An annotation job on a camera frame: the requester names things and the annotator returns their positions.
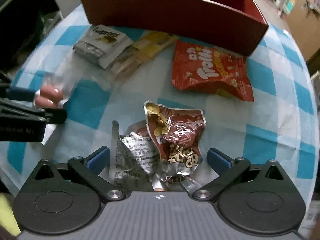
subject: silver snack package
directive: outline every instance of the silver snack package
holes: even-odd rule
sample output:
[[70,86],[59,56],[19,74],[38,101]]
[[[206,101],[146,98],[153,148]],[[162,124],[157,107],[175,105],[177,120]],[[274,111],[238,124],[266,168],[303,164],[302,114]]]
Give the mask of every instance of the silver snack package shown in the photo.
[[73,46],[77,54],[107,68],[133,41],[124,33],[104,25],[92,25]]
[[151,140],[146,121],[132,124],[119,135],[112,122],[109,181],[129,191],[153,191],[151,177],[159,163],[159,152]]

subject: triangular hole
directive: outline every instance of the triangular hole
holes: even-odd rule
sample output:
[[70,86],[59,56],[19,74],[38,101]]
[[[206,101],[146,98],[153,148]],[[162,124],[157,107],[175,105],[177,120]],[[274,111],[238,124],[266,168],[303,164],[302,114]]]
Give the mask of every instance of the triangular hole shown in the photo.
[[267,171],[266,178],[268,179],[277,179],[277,180],[283,180],[283,177],[280,173],[280,171],[278,170],[278,168],[276,166],[270,166],[269,170]]
[[48,165],[43,165],[36,175],[35,179],[50,179],[53,178],[53,172]]

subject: cardboard box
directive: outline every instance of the cardboard box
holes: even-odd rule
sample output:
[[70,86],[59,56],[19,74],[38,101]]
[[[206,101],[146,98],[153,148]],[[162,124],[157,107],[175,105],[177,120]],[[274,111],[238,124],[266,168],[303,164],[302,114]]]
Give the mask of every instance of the cardboard box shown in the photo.
[[249,56],[268,29],[253,0],[81,0],[94,25],[157,30]]

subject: red snack package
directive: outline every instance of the red snack package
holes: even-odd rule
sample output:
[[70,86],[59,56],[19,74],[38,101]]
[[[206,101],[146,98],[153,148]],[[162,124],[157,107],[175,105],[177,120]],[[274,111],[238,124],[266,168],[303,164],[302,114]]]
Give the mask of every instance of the red snack package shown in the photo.
[[177,40],[172,84],[179,90],[199,91],[253,102],[245,57]]
[[188,176],[202,162],[198,148],[205,127],[202,110],[167,108],[150,101],[144,109],[149,135],[162,162],[158,178],[167,182]]

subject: tablecloth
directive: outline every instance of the tablecloth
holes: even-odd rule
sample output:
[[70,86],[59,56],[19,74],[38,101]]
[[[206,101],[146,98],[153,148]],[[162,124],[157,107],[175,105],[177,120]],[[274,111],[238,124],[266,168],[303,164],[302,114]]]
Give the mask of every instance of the tablecloth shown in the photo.
[[[79,6],[38,45],[12,82],[14,86],[39,89],[44,76],[54,73],[75,84],[66,105],[68,119],[45,145],[0,142],[0,176],[14,194],[41,158],[66,162],[74,156],[87,156],[103,145],[110,146],[112,121],[117,120],[120,131],[125,131],[145,118],[143,104],[151,100],[168,107],[204,111],[207,127],[199,144],[204,162],[195,174],[199,183],[217,177],[206,163],[211,147],[257,164],[276,159],[309,205],[318,164],[318,119],[306,64],[288,32],[269,25],[265,37],[248,57],[247,74],[254,102],[244,102],[175,89],[171,85],[174,46],[115,89],[101,68],[72,52],[88,26],[83,7]],[[144,33],[114,28],[134,41]],[[101,176],[108,179],[108,172],[103,171]]]

